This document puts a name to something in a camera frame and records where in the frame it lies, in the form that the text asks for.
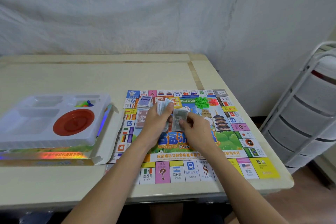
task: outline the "hand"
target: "hand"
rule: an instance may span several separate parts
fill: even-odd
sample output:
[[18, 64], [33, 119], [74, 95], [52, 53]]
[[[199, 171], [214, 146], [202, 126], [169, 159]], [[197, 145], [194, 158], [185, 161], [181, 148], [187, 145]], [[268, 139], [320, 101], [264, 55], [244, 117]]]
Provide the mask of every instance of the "hand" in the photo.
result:
[[148, 150], [155, 146], [156, 142], [159, 139], [159, 136], [164, 129], [166, 122], [169, 122], [171, 126], [173, 117], [171, 113], [173, 112], [174, 104], [169, 103], [166, 109], [163, 111], [162, 115], [158, 115], [157, 103], [153, 105], [152, 108], [148, 110], [146, 121], [138, 137], [143, 138], [145, 144], [148, 145]]
[[189, 112], [187, 121], [180, 120], [179, 124], [184, 129], [188, 143], [204, 157], [212, 152], [214, 147], [217, 148], [212, 138], [210, 124], [202, 116]]

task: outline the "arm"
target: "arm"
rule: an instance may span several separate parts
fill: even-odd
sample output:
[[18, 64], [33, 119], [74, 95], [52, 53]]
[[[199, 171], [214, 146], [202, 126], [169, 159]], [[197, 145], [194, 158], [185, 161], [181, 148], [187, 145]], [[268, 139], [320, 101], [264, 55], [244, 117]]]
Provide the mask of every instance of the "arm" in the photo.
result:
[[180, 120], [180, 125], [188, 142], [212, 166], [241, 224], [288, 223], [228, 161], [214, 143], [207, 120], [189, 113], [187, 121]]
[[145, 125], [130, 147], [110, 171], [74, 207], [62, 224], [116, 223], [126, 198], [140, 171], [147, 152], [152, 148], [165, 127], [171, 122], [174, 105], [170, 103], [159, 116], [156, 104], [149, 109]]

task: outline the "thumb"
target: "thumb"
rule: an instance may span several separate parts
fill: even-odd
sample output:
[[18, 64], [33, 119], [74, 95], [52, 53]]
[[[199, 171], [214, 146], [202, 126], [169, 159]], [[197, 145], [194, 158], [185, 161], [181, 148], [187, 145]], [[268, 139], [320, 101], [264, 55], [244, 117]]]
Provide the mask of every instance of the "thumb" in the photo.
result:
[[180, 124], [180, 127], [181, 127], [184, 131], [186, 131], [186, 130], [188, 130], [189, 128], [191, 128], [191, 125], [190, 125], [188, 122], [186, 122], [185, 120], [179, 120], [178, 123]]
[[174, 104], [173, 103], [169, 103], [166, 107], [166, 109], [163, 111], [162, 113], [162, 117], [167, 120], [168, 117], [171, 115], [171, 113], [173, 112], [174, 109]]

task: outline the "cream table top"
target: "cream table top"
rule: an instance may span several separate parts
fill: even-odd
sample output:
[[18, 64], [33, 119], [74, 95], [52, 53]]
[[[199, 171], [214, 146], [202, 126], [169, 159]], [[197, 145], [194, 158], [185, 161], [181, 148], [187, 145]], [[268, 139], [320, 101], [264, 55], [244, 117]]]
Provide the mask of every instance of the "cream table top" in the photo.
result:
[[[294, 181], [214, 67], [202, 54], [23, 55], [0, 58], [0, 116], [29, 95], [105, 92], [121, 110], [127, 90], [225, 89], [280, 179], [248, 180], [261, 193]], [[0, 209], [75, 205], [104, 175], [105, 165], [0, 167]], [[225, 196], [219, 182], [136, 185], [129, 202]]]

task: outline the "forearm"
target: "forearm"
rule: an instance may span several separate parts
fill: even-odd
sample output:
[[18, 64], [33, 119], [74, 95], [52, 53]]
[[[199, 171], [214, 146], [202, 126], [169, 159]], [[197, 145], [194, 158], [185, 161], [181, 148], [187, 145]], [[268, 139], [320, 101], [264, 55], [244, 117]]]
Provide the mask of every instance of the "forearm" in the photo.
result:
[[236, 170], [218, 147], [212, 147], [206, 152], [208, 154], [204, 154], [204, 157], [219, 178], [240, 224], [287, 223]]
[[62, 223], [116, 223], [147, 151], [139, 135]]

